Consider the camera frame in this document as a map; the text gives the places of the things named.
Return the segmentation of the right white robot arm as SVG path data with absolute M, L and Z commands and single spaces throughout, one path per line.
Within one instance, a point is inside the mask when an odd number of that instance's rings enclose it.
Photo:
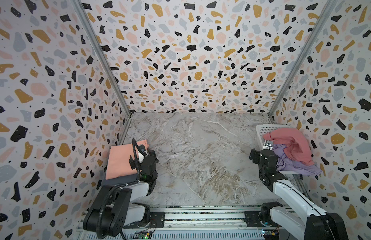
M 278 156 L 270 149 L 251 150 L 249 160 L 258 166 L 260 181 L 287 205 L 263 203 L 259 218 L 264 226 L 278 225 L 297 240 L 347 240 L 345 223 L 302 194 L 277 171 Z

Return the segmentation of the right green circuit board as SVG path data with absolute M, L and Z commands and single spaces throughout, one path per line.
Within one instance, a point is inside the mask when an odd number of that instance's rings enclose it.
M 279 240 L 279 232 L 271 230 L 262 231 L 264 240 Z

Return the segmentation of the aluminium corner post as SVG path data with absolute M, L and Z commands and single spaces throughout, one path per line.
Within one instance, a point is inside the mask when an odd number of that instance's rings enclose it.
M 79 1 L 79 0 L 72 0 L 71 3 L 73 5 L 74 10 L 76 11 L 76 13 L 78 15 L 78 19 L 80 20 L 80 22 L 83 25 L 83 29 L 85 30 L 89 41 L 92 44 L 93 50 L 96 53 L 96 55 L 98 56 L 99 62 L 101 63 L 101 65 L 102 65 L 102 67 L 103 67 L 103 69 L 106 73 L 106 76 L 108 77 L 108 79 L 110 81 L 110 84 L 115 91 L 115 95 L 117 96 L 117 99 L 118 99 L 118 101 L 121 105 L 122 112 L 124 113 L 124 115 L 127 119 L 130 119 L 131 112 L 127 107 L 127 104 L 124 100 L 124 97 L 121 93 L 121 90 L 120 90 L 120 88 L 119 88 L 119 86 L 118 86 L 118 84 L 115 80 L 115 77 L 114 77 L 113 73 L 112 73 L 111 67 L 110 67 L 110 65 L 109 65 L 108 61 L 106 60 L 106 57 L 103 53 L 101 45 L 97 41 L 95 31 L 93 30 L 93 28 L 91 26 L 91 23 L 90 23 L 90 20 L 88 19 L 87 15 L 86 15 L 86 12 L 85 12 L 85 10 L 82 6 L 82 2 Z
M 276 97 L 276 100 L 272 104 L 270 111 L 268 112 L 268 118 L 271 123 L 274 123 L 274 120 L 272 119 L 273 114 L 276 112 L 277 107 L 279 103 L 282 101 L 284 94 L 287 92 L 288 87 L 291 85 L 291 83 L 294 80 L 295 75 L 297 74 L 298 70 L 300 69 L 300 66 L 303 64 L 304 60 L 308 56 L 311 47 L 314 45 L 319 33 L 323 29 L 327 19 L 330 17 L 330 14 L 336 7 L 338 1 L 336 0 L 328 0 L 326 4 L 323 7 L 323 10 L 321 12 L 321 15 L 319 16 L 319 19 L 316 22 L 316 25 L 314 26 L 311 34 L 309 35 L 306 43 L 304 44 L 300 54 L 298 55 L 295 63 L 292 65 L 292 69 L 290 73 L 287 76 L 286 81 L 280 88 L 280 91 Z

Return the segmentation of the left green circuit board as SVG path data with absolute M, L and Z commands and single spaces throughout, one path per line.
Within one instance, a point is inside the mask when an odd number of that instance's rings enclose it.
M 132 235 L 133 240 L 150 240 L 152 238 L 152 232 L 136 232 Z

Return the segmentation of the lavender t-shirt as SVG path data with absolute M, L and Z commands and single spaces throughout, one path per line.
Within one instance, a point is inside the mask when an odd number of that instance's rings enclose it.
M 304 176 L 317 176 L 323 172 L 315 165 L 306 166 L 302 162 L 291 160 L 284 153 L 286 148 L 286 145 L 273 144 L 273 152 L 279 157 L 277 163 L 278 171 L 289 171 Z

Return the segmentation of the right aluminium corner post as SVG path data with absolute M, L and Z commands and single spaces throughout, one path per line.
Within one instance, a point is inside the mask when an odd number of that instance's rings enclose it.
M 311 34 L 309 35 L 306 43 L 304 44 L 300 54 L 298 55 L 295 63 L 292 65 L 292 69 L 290 73 L 287 76 L 286 81 L 280 88 L 280 91 L 276 97 L 276 100 L 272 104 L 270 111 L 268 112 L 268 118 L 271 123 L 274 123 L 274 120 L 272 119 L 273 114 L 276 112 L 277 107 L 279 103 L 282 101 L 284 94 L 287 92 L 288 87 L 291 85 L 291 83 L 294 80 L 295 75 L 297 74 L 298 70 L 300 69 L 300 66 L 303 64 L 304 60 L 308 56 L 311 47 L 314 45 L 319 33 L 323 29 L 327 19 L 330 17 L 330 14 L 336 7 L 338 1 L 336 0 L 328 0 L 326 4 L 323 7 L 323 10 L 321 12 L 321 15 L 319 16 L 319 19 L 316 22 L 316 25 L 314 26 Z

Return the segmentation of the left aluminium corner post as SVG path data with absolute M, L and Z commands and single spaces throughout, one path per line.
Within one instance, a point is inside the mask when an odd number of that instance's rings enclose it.
M 86 15 L 86 12 L 85 12 L 85 10 L 82 6 L 82 2 L 79 1 L 79 0 L 72 0 L 71 3 L 73 5 L 74 10 L 76 11 L 76 13 L 78 15 L 78 19 L 80 20 L 80 22 L 83 25 L 83 29 L 85 30 L 89 41 L 92 44 L 93 50 L 96 53 L 96 55 L 98 56 L 99 62 L 101 63 L 101 65 L 102 65 L 102 67 L 103 67 L 103 69 L 106 73 L 106 76 L 108 77 L 108 79 L 110 81 L 110 84 L 115 91 L 115 95 L 117 96 L 117 99 L 118 99 L 118 101 L 121 105 L 122 112 L 124 113 L 124 115 L 127 119 L 130 119 L 131 112 L 127 107 L 127 104 L 124 100 L 124 97 L 121 93 L 121 90 L 120 90 L 120 88 L 119 88 L 119 86 L 118 86 L 118 84 L 115 80 L 115 77 L 114 77 L 113 73 L 112 73 L 111 67 L 110 67 L 110 65 L 109 65 L 108 61 L 106 60 L 106 57 L 103 53 L 101 45 L 97 41 L 95 31 L 93 30 L 93 28 L 91 26 L 91 23 L 90 23 L 90 20 L 88 19 L 87 15 Z

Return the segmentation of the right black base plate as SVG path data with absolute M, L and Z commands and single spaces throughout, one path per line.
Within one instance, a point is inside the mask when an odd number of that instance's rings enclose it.
M 260 219 L 260 211 L 245 211 L 244 216 L 244 222 L 248 228 L 263 227 Z

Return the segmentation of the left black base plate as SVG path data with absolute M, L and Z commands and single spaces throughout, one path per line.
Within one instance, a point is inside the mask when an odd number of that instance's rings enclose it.
M 163 229 L 165 223 L 165 212 L 151 212 L 143 218 L 144 228 Z

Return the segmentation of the dark pink t-shirt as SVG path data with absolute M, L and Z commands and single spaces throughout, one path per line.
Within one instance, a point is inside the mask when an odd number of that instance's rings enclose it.
M 314 165 L 309 143 L 299 130 L 278 128 L 263 134 L 263 139 L 273 142 L 273 146 L 290 160 L 300 162 L 305 166 Z

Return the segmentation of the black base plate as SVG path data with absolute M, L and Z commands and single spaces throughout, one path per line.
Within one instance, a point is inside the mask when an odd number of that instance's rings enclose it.
M 143 218 L 144 228 L 163 229 L 165 223 L 165 212 L 151 212 Z
M 244 216 L 244 222 L 248 228 L 263 227 L 260 219 L 260 211 L 245 211 Z

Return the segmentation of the green circuit board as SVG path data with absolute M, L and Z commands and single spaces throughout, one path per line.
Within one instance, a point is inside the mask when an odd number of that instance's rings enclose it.
M 264 240 L 279 240 L 279 232 L 271 230 L 262 231 Z
M 132 235 L 133 240 L 150 240 L 152 238 L 152 232 L 136 232 Z

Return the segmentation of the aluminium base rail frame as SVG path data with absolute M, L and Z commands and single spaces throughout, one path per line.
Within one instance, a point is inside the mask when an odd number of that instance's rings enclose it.
M 248 228 L 245 211 L 260 211 L 261 206 L 170 206 L 151 207 L 151 212 L 165 212 L 163 229 L 142 229 L 128 225 L 116 237 L 107 240 L 132 240 L 136 232 L 152 232 L 151 240 L 264 240 L 262 231 L 279 232 L 279 240 L 297 240 L 284 228 L 264 226 Z

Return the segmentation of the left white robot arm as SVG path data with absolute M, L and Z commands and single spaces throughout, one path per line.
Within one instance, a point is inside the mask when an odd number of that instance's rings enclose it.
M 98 239 L 116 237 L 128 225 L 147 229 L 152 225 L 150 206 L 136 200 L 149 196 L 156 185 L 158 159 L 154 150 L 145 151 L 135 161 L 138 174 L 135 181 L 101 187 L 85 215 L 82 227 L 96 233 Z

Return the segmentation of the peach graphic t-shirt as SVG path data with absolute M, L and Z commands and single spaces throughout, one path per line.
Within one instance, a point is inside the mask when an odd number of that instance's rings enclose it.
M 137 174 L 137 170 L 132 169 L 129 163 L 130 156 L 134 159 L 132 144 L 112 146 L 109 151 L 105 179 L 111 180 Z

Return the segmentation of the white plastic laundry basket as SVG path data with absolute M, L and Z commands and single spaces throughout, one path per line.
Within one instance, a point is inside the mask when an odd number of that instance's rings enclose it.
M 275 124 L 261 124 L 256 126 L 256 133 L 257 133 L 257 143 L 258 146 L 256 147 L 256 150 L 260 151 L 263 149 L 265 139 L 263 138 L 264 134 L 270 133 L 276 129 L 281 129 L 281 128 L 290 128 L 289 126 L 286 125 L 275 125 Z

